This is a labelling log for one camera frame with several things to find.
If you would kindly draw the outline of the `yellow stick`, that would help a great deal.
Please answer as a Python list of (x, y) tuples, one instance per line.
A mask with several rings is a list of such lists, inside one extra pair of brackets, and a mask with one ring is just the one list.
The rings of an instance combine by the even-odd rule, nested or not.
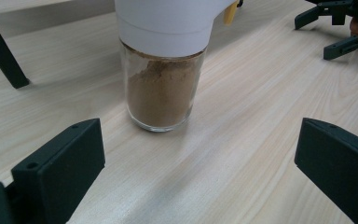
[(225, 25), (230, 25), (235, 17), (236, 11), (237, 11), (237, 4), (239, 3), (239, 0), (236, 0), (231, 5), (229, 5), (225, 11), (224, 11), (224, 18), (223, 22)]

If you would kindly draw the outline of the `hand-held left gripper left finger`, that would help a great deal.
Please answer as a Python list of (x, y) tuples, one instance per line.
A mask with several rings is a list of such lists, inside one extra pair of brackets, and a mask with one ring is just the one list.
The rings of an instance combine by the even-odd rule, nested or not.
[(20, 224), (65, 224), (104, 168), (101, 122), (78, 122), (11, 169)]

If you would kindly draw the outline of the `black metal stand leg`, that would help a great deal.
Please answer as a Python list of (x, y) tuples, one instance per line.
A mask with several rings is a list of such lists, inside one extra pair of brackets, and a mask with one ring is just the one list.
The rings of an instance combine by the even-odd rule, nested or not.
[(6, 41), (0, 34), (0, 70), (14, 89), (19, 89), (30, 84), (30, 80), (24, 75)]

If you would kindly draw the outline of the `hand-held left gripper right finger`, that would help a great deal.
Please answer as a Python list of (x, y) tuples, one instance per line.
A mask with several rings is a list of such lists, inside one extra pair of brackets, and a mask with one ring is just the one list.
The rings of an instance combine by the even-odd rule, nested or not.
[(358, 224), (358, 136), (334, 124), (304, 118), (295, 164)]

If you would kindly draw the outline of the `glass jar with white lid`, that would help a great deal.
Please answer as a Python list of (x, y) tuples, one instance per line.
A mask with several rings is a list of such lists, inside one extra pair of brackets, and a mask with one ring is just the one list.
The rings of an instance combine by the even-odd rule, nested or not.
[(236, 0), (115, 0), (126, 104), (151, 132), (171, 131), (193, 107), (213, 21)]

